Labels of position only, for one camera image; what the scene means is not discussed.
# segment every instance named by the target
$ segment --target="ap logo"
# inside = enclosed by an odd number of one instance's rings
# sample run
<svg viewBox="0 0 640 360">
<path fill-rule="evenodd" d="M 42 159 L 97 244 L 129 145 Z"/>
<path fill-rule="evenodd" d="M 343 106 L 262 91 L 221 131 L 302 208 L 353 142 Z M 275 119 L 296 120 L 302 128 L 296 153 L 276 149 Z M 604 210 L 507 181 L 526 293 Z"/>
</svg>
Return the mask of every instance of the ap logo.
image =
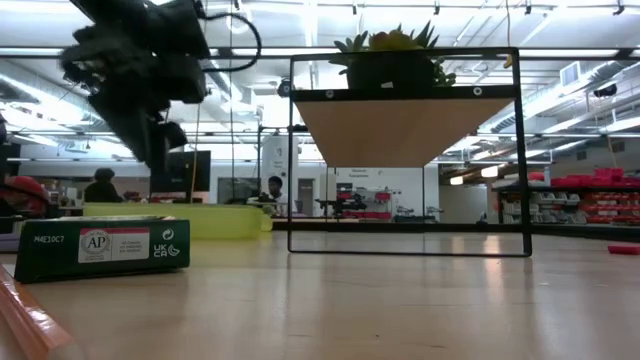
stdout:
<svg viewBox="0 0 640 360">
<path fill-rule="evenodd" d="M 80 238 L 80 247 L 90 255 L 111 251 L 111 235 L 104 230 L 91 230 Z"/>
</svg>

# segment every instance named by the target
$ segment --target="ceiling light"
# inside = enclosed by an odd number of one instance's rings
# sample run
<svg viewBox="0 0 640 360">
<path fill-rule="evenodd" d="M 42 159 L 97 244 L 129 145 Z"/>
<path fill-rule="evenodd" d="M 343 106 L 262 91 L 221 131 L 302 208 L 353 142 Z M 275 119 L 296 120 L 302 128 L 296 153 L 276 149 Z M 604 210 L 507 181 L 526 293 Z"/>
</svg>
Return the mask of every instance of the ceiling light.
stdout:
<svg viewBox="0 0 640 360">
<path fill-rule="evenodd" d="M 25 12 L 35 14 L 73 14 L 80 13 L 70 2 L 2 0 L 1 12 Z"/>
<path fill-rule="evenodd" d="M 26 114 L 10 106 L 2 110 L 2 115 L 10 125 L 17 126 L 22 130 L 67 130 L 67 128 L 60 126 L 53 121 L 39 119 L 36 116 Z"/>
<path fill-rule="evenodd" d="M 635 118 L 626 119 L 626 120 L 619 120 L 614 122 L 613 124 L 603 126 L 598 130 L 600 132 L 606 133 L 606 132 L 615 132 L 615 131 L 625 130 L 625 129 L 629 129 L 636 126 L 640 126 L 640 117 L 635 117 Z"/>
<path fill-rule="evenodd" d="M 571 119 L 571 120 L 567 120 L 567 121 L 563 121 L 561 123 L 555 124 L 547 129 L 545 129 L 544 131 L 542 131 L 543 133 L 552 133 L 552 132 L 558 132 L 561 130 L 566 130 L 568 128 L 570 128 L 571 126 L 579 123 L 581 120 L 579 119 Z"/>
<path fill-rule="evenodd" d="M 618 49 L 521 49 L 521 57 L 610 57 Z"/>
<path fill-rule="evenodd" d="M 36 89 L 29 85 L 26 85 L 13 78 L 0 74 L 0 79 L 6 81 L 11 86 L 15 86 L 18 89 L 29 93 L 40 101 L 40 104 L 21 104 L 21 106 L 41 112 L 48 118 L 56 119 L 59 124 L 78 125 L 84 124 L 83 122 L 85 111 L 81 110 L 75 105 L 72 105 L 66 101 L 62 101 L 56 96 L 53 96 L 45 91 Z M 97 114 L 89 113 L 90 115 L 100 118 Z"/>
<path fill-rule="evenodd" d="M 220 108 L 226 112 L 230 113 L 231 110 L 233 112 L 255 112 L 256 107 L 251 104 L 245 104 L 240 101 L 227 101 L 226 103 L 220 105 Z"/>
<path fill-rule="evenodd" d="M 26 140 L 26 141 L 31 141 L 34 143 L 38 143 L 41 145 L 47 145 L 47 146 L 58 146 L 58 143 L 46 138 L 44 136 L 39 136 L 39 135 L 31 135 L 31 136 L 22 136 L 22 135 L 13 135 L 14 138 L 16 139 L 21 139 L 21 140 Z"/>
<path fill-rule="evenodd" d="M 473 155 L 472 157 L 473 157 L 473 160 L 482 160 L 484 158 L 488 158 L 491 155 L 493 155 L 493 153 L 491 151 L 485 150 L 485 151 L 482 151 L 482 152 L 479 152 L 479 153 Z"/>
<path fill-rule="evenodd" d="M 12 48 L 6 47 L 0 50 L 0 55 L 4 56 L 58 56 L 62 52 L 61 48 Z"/>
<path fill-rule="evenodd" d="M 497 166 L 491 166 L 491 167 L 488 167 L 488 168 L 484 168 L 484 169 L 482 169 L 480 171 L 480 174 L 484 178 L 498 177 L 498 167 Z"/>
<path fill-rule="evenodd" d="M 525 157 L 530 158 L 530 157 L 534 157 L 534 156 L 538 156 L 544 152 L 546 152 L 547 150 L 528 150 L 525 152 Z M 509 156 L 511 159 L 517 159 L 518 158 L 518 154 L 511 154 L 511 156 Z"/>
<path fill-rule="evenodd" d="M 102 152 L 105 154 L 121 156 L 121 157 L 131 157 L 133 154 L 128 147 L 122 144 L 114 144 L 109 141 L 98 139 L 92 142 L 91 150 L 96 150 L 98 152 Z"/>
<path fill-rule="evenodd" d="M 449 184 L 451 185 L 462 185 L 464 183 L 464 179 L 462 176 L 456 176 L 454 178 L 449 179 Z"/>
<path fill-rule="evenodd" d="M 574 141 L 574 142 L 570 142 L 568 144 L 564 144 L 564 145 L 560 145 L 557 148 L 555 148 L 555 151 L 563 151 L 563 150 L 568 150 L 571 149 L 572 147 L 576 147 L 580 144 L 584 144 L 586 142 L 586 140 L 580 140 L 580 141 Z"/>
<path fill-rule="evenodd" d="M 337 53 L 337 48 L 264 48 L 263 56 L 293 56 L 293 55 L 315 55 L 315 54 L 333 54 Z M 233 53 L 239 56 L 253 56 L 256 54 L 255 48 L 233 49 Z"/>
</svg>

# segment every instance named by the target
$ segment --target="potted plant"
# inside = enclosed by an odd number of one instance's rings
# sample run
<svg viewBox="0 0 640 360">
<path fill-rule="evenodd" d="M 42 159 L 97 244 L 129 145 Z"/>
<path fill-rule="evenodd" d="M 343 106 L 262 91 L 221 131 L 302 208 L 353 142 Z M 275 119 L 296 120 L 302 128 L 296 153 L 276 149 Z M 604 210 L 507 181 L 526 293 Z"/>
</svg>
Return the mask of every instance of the potted plant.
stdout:
<svg viewBox="0 0 640 360">
<path fill-rule="evenodd" d="M 402 24 L 389 33 L 379 32 L 369 36 L 367 31 L 356 35 L 345 42 L 335 41 L 334 44 L 343 53 L 358 53 L 366 51 L 403 51 L 389 53 L 376 57 L 344 57 L 330 61 L 332 64 L 346 66 L 340 74 L 347 75 L 350 89 L 380 88 L 390 83 L 393 88 L 424 90 L 437 86 L 452 86 L 456 82 L 456 75 L 445 74 L 442 68 L 444 59 L 439 57 L 432 60 L 422 51 L 433 49 L 439 36 L 432 38 L 435 27 L 431 21 L 422 29 L 418 36 L 413 37 L 402 31 Z"/>
</svg>

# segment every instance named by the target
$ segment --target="air vent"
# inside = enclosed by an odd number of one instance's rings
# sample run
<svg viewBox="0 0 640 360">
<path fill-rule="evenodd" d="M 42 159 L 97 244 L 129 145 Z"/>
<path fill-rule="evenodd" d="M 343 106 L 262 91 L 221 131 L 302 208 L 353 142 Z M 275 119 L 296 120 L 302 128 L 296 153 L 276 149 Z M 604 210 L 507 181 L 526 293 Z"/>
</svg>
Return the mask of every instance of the air vent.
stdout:
<svg viewBox="0 0 640 360">
<path fill-rule="evenodd" d="M 562 86 L 569 86 L 580 78 L 580 63 L 573 62 L 569 66 L 560 70 L 560 83 Z"/>
<path fill-rule="evenodd" d="M 619 141 L 611 144 L 611 151 L 614 153 L 624 152 L 624 141 Z"/>
</svg>

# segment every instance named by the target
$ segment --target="wooden table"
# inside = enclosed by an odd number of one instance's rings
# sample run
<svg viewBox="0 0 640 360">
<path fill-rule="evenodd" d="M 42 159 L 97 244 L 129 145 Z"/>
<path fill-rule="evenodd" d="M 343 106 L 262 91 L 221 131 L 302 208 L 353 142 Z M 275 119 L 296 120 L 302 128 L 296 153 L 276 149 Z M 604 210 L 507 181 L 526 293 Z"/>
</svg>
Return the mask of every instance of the wooden table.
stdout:
<svg viewBox="0 0 640 360">
<path fill-rule="evenodd" d="M 519 235 L 294 233 L 299 246 L 517 250 Z M 536 236 L 531 259 L 193 244 L 174 274 L 29 285 L 91 360 L 635 360 L 640 257 Z M 12 256 L 0 260 L 11 262 Z M 0 358 L 21 360 L 0 321 Z"/>
</svg>

